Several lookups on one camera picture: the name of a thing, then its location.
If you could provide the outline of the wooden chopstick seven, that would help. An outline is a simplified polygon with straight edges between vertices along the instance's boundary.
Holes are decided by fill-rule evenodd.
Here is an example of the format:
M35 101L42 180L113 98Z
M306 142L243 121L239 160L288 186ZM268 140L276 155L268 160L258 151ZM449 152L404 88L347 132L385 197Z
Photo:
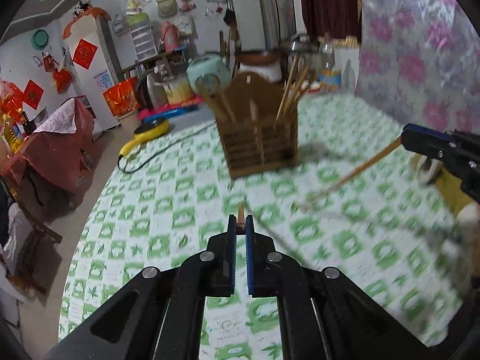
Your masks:
M356 167L353 171L351 171L349 174L345 175L340 181L338 181L336 184L333 184L332 186L329 186L328 189L325 189L323 191L311 194L309 197L305 199L304 202L298 204L298 208L302 212L307 212L311 209L313 203L318 201L320 198L325 197L338 189L341 189L345 184L347 184L349 181L353 180L356 178L358 175L361 173L365 172L371 166L374 164L378 163L381 161L383 158L385 158L387 155L389 155L391 152L399 148L401 145L401 136L398 136L394 141L392 141L388 146L386 146L382 151L374 155L371 159L363 163L362 165Z

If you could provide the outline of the wooden chopstick three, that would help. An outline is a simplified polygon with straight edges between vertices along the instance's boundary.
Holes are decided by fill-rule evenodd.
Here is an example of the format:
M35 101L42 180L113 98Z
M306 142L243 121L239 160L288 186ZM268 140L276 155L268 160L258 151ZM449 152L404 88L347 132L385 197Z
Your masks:
M313 82L314 80L312 79L308 79L304 81L299 91L295 94L295 96L293 97L293 100L290 102L289 107L287 108L287 111L289 113L293 112L296 109L299 100L301 99L302 96L304 96L304 94L306 94L306 92L310 90Z

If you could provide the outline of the wooden chopstick four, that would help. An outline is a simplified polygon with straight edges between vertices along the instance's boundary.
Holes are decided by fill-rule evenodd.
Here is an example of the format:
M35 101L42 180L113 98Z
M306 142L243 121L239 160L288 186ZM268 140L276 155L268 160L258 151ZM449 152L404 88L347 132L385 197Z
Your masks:
M245 220L244 203L240 202L238 204L237 233L244 234L245 229L246 229L246 220Z

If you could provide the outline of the wooden chopstick two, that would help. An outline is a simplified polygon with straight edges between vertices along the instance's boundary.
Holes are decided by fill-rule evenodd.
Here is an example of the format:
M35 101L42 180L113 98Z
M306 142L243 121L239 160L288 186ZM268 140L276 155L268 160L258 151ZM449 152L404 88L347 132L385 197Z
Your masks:
M289 76L288 76L288 79L287 79L287 82L286 82L286 86L284 88L284 92L283 92L283 95L282 95L282 98L281 98L280 106L279 106L278 111L277 111L276 120L280 119L280 117L283 113L283 108L285 106L285 103L287 101L287 97L288 97L289 92L290 92L290 86L292 84L295 72L297 71L298 62L299 62L299 54L294 53L292 63L291 63L290 69L289 69Z

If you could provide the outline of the brown wooden utensil holder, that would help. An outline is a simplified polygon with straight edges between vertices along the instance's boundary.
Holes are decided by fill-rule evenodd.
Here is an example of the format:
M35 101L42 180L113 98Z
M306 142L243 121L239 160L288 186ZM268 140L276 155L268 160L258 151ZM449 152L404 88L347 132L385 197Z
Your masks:
M220 86L206 88L225 110ZM229 175L233 179L271 172L298 164L298 114L296 111L276 120L283 91L254 72L237 75L223 88L233 109L236 123L216 119Z

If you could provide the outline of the green white patterned tablecloth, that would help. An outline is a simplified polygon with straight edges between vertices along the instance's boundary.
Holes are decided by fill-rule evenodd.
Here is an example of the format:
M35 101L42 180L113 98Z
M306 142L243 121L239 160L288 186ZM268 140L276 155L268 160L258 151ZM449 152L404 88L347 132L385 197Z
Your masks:
M470 284L470 256L436 189L398 149L302 212L298 204L400 135L351 95L298 106L298 165L232 179L216 126L136 150L112 172L85 223L64 287L66 337L143 267L166 271L204 250L243 202L256 231L306 267L338 267L427 345L439 343Z

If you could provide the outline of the clear plastic bottle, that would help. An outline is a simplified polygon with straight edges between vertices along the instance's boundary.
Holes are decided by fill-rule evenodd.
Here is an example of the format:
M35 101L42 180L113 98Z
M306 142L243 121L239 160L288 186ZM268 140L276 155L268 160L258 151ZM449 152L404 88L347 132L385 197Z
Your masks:
M342 68L336 63L335 46L329 33L324 36L324 42L320 48L320 84L329 91L339 90L342 85Z

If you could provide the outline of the dark red curtain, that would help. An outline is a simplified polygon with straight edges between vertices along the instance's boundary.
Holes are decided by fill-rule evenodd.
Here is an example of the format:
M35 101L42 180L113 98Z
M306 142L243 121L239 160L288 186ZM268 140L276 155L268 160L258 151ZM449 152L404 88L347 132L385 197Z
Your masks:
M361 0L301 0L302 17L310 38L329 34L362 40Z

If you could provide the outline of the yellow electric frying pan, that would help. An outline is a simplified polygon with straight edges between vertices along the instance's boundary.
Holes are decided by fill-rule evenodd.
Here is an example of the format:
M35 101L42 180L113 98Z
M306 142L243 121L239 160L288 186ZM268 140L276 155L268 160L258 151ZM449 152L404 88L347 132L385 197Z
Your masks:
M168 119L161 117L141 124L133 133L133 139L128 141L119 152L119 157L126 157L136 146L162 137L170 130Z

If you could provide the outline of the red cloth covered table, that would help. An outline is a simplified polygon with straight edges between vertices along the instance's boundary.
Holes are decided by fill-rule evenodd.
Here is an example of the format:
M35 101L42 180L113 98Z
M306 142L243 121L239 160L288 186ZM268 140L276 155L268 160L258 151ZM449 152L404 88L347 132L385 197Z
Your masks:
M28 137L20 151L1 164L1 176L19 185L30 166L52 185L74 194L80 180L84 153L93 147L94 118L83 97L72 97L46 121L57 126L66 122L64 133L40 126Z

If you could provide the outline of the mint green rice cooker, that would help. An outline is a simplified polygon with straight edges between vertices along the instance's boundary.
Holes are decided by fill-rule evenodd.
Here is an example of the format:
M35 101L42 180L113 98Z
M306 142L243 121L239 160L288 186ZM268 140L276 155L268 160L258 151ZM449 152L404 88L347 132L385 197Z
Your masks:
M222 57L215 53L206 53L192 58L186 70L190 87L196 94L199 90L196 86L200 82L205 88L208 85L212 89L220 86L227 88L231 82L231 73L224 63Z

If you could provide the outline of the red gift bag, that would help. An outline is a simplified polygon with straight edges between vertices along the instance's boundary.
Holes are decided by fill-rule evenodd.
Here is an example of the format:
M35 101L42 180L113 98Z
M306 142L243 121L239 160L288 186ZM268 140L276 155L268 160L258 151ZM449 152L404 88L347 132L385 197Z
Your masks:
M103 92L106 104L114 117L125 116L129 112L137 110L136 87L137 77L134 76Z

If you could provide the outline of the steel electric kettle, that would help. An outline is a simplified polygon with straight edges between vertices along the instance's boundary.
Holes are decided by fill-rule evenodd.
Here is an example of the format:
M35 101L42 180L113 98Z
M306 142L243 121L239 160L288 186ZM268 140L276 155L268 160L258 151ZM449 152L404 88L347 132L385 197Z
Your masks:
M140 108L154 111L168 105L163 78L153 69L144 72L137 80L135 96Z

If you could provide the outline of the yellow enamel pot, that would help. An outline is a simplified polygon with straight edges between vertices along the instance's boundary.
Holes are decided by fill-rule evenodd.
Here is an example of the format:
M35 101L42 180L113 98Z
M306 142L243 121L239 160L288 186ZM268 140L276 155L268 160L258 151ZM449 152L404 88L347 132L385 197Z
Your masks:
M168 103L172 106L186 102L194 96L185 73L165 79L163 81L163 90L167 95Z

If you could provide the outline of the cooking oil bottle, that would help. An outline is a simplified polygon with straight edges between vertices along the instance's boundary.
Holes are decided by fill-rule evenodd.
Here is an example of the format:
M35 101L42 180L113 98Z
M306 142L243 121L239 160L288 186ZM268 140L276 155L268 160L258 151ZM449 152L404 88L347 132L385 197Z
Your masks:
M24 145L24 138L16 121L8 114L2 115L4 137L10 150L16 154Z

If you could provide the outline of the pink thermos jug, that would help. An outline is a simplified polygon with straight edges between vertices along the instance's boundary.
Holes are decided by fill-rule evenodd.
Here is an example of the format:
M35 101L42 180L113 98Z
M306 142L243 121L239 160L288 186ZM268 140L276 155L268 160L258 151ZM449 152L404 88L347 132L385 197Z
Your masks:
M181 34L175 24L165 21L161 25L162 42L166 52L173 52L181 46Z

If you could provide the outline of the red diamond paper decoration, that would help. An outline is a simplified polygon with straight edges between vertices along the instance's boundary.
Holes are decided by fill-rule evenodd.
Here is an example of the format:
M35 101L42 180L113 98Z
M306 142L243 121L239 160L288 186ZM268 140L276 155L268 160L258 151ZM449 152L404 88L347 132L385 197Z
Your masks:
M86 41L85 39L80 39L72 57L73 63L79 65L83 69L89 70L97 49L98 47L95 46L95 44Z

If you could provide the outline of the white plastic drawer unit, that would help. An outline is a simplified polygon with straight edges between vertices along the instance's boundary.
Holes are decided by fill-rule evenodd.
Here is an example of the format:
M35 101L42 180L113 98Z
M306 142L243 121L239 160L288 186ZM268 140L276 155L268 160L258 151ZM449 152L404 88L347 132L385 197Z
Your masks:
M139 20L131 17L128 20L128 27L137 60L143 61L154 57L157 54L157 48L150 20Z

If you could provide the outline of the white refrigerator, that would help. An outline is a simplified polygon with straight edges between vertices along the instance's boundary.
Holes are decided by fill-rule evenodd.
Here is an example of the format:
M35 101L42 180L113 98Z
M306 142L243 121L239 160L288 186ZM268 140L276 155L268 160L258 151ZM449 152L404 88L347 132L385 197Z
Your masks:
M80 93L86 96L93 110L97 127L103 131L114 128L119 122L111 113L103 97L104 91L117 85L121 80L121 66L110 25L102 15L94 16L85 13L73 20L66 28L69 30L69 36L65 41L71 59L80 39L85 39L97 46L97 52L89 70L73 63L76 82Z

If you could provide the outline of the floral pink wall covering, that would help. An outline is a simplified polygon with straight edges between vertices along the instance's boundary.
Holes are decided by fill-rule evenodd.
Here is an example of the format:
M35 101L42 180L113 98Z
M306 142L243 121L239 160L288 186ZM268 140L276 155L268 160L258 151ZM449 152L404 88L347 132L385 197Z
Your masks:
M362 0L356 92L402 125L479 133L479 36L456 0Z

